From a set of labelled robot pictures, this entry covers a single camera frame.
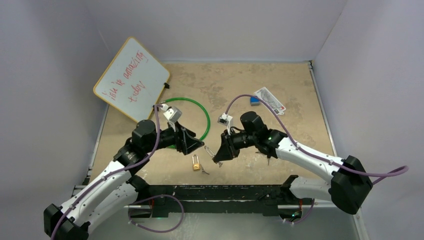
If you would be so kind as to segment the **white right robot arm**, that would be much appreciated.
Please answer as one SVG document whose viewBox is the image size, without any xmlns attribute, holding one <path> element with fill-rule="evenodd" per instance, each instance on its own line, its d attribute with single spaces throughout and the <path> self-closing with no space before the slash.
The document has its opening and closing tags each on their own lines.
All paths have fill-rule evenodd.
<svg viewBox="0 0 424 240">
<path fill-rule="evenodd" d="M 290 176 L 282 186 L 280 196 L 288 204 L 298 199 L 316 199 L 332 202 L 347 214 L 355 215 L 373 188 L 359 159 L 327 155 L 296 141 L 288 134 L 270 129 L 254 111 L 240 117 L 243 128 L 237 130 L 232 116 L 222 114 L 218 123 L 226 126 L 220 135 L 221 145 L 213 157 L 215 163 L 237 158 L 241 149 L 255 147 L 267 158 L 289 161 L 315 175 L 318 179 Z"/>
</svg>

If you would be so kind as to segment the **brass padlock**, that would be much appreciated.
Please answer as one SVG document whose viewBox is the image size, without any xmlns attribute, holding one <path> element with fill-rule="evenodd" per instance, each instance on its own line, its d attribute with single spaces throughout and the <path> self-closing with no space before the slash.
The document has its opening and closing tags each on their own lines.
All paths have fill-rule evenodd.
<svg viewBox="0 0 424 240">
<path fill-rule="evenodd" d="M 204 146 L 204 149 L 206 150 L 206 152 L 209 154 L 209 156 L 212 158 L 212 159 L 214 159 L 214 157 L 215 157 L 215 153 L 207 146 L 207 145 L 205 145 Z"/>
<path fill-rule="evenodd" d="M 193 171 L 201 170 L 201 164 L 200 164 L 199 158 L 196 154 L 192 155 L 192 170 Z"/>
</svg>

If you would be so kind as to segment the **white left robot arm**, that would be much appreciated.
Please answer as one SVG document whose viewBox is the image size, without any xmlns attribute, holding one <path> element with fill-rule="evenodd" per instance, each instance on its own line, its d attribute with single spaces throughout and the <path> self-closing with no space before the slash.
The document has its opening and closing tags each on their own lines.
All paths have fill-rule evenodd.
<svg viewBox="0 0 424 240">
<path fill-rule="evenodd" d="M 161 130 L 152 120 L 140 121 L 101 174 L 60 206 L 51 204 L 44 210 L 44 232 L 54 240 L 86 240 L 124 206 L 146 203 L 148 184 L 136 173 L 149 162 L 151 152 L 169 146 L 188 155 L 204 142 L 178 122 Z"/>
</svg>

